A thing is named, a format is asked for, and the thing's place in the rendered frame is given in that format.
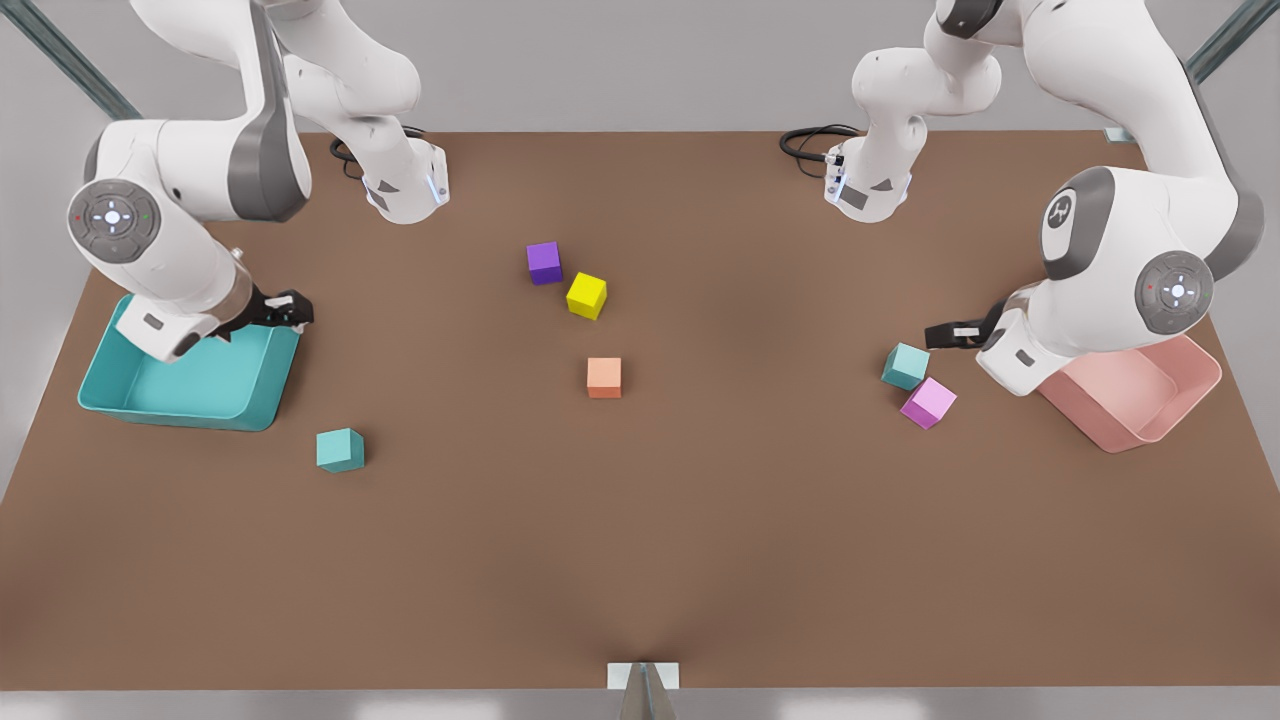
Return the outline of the pink plastic tray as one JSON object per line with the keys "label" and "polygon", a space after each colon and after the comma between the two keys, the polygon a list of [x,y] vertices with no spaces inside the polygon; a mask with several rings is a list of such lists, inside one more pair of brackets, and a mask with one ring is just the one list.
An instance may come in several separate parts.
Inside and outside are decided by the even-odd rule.
{"label": "pink plastic tray", "polygon": [[1070,361],[1037,389],[1108,454],[1160,442],[1222,379],[1188,336]]}

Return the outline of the teal plastic tray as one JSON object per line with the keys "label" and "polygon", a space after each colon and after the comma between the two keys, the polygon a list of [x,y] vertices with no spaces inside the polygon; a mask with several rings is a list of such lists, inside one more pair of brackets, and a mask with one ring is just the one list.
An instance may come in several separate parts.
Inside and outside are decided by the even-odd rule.
{"label": "teal plastic tray", "polygon": [[119,300],[95,351],[77,395],[82,409],[165,427],[257,432],[274,423],[300,334],[248,325],[229,343],[201,340],[165,364],[118,331],[131,301]]}

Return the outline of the yellow cube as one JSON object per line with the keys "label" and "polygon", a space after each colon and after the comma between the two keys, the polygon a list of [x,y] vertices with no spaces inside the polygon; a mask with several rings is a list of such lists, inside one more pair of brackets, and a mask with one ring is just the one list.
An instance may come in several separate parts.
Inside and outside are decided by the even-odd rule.
{"label": "yellow cube", "polygon": [[579,272],[566,295],[567,309],[577,316],[595,320],[604,307],[607,296],[605,281]]}

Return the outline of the teal blue cube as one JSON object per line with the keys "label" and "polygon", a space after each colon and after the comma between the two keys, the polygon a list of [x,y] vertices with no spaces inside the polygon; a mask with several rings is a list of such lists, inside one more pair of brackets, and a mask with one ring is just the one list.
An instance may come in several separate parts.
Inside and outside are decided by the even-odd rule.
{"label": "teal blue cube", "polygon": [[887,355],[881,380],[905,391],[914,391],[928,375],[931,354],[906,343],[896,343]]}
{"label": "teal blue cube", "polygon": [[352,428],[326,430],[315,437],[315,464],[329,473],[365,466],[365,438]]}

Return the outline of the light pink-purple cube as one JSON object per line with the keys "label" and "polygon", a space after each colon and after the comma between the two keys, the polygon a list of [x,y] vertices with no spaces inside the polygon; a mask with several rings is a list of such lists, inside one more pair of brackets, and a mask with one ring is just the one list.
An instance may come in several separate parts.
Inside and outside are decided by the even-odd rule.
{"label": "light pink-purple cube", "polygon": [[900,413],[918,427],[929,429],[945,418],[956,398],[955,392],[928,377],[910,393]]}

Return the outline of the silver frame post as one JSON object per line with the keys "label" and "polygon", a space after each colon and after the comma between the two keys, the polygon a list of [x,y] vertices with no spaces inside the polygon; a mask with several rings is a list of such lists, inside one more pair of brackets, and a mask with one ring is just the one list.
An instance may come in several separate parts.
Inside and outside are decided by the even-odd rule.
{"label": "silver frame post", "polygon": [[1280,133],[1280,0],[1146,0],[1226,140],[1247,158]]}
{"label": "silver frame post", "polygon": [[115,85],[36,6],[35,0],[0,0],[0,14],[111,120],[142,118]]}
{"label": "silver frame post", "polygon": [[611,662],[605,687],[623,692],[620,720],[677,720],[669,697],[680,688],[677,662]]}

